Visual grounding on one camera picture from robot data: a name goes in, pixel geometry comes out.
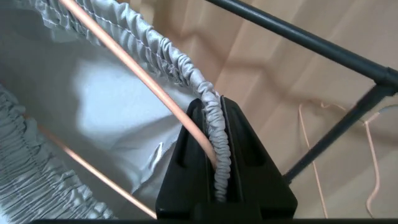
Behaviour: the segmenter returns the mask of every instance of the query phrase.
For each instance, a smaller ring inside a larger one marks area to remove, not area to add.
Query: black metal pole
[[[366,112],[376,106],[386,96],[392,96],[396,93],[395,88],[390,86],[375,85],[371,88],[350,110],[343,119],[341,119],[316,145],[304,155],[296,165],[285,175],[288,183],[306,168],[312,161],[323,153],[336,139],[338,139],[349,127],[351,127]]]
[[[398,88],[398,72],[368,60],[332,42],[307,32],[293,24],[272,16],[256,7],[238,0],[207,0],[229,12],[247,19],[263,28],[310,49],[334,62],[350,68],[378,84],[387,84]]]

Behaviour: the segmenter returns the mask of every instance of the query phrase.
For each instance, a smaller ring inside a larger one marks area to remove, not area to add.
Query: black rack
[[[285,37],[342,66],[374,80],[375,85],[357,102],[316,145],[304,155],[285,175],[290,183],[312,161],[323,153],[336,139],[344,134],[359,118],[374,108],[386,96],[398,92],[398,71],[346,50],[339,45],[307,32],[293,24],[272,16],[256,7],[238,0],[206,0],[248,21]]]

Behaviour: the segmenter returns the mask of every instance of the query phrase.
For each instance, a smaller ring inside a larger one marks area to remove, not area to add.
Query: metal rod
[[[336,139],[348,130],[359,118],[366,112],[376,106],[386,96],[392,96],[396,91],[393,87],[375,85],[372,87],[350,110],[343,119],[341,119],[316,145],[304,155],[293,168],[291,168],[284,178],[288,183],[303,171],[312,161],[323,153]]]
[[[286,39],[310,49],[334,62],[354,70],[376,83],[388,83],[398,88],[398,72],[346,50],[332,42],[307,32],[238,0],[207,0],[229,12],[266,28]]]

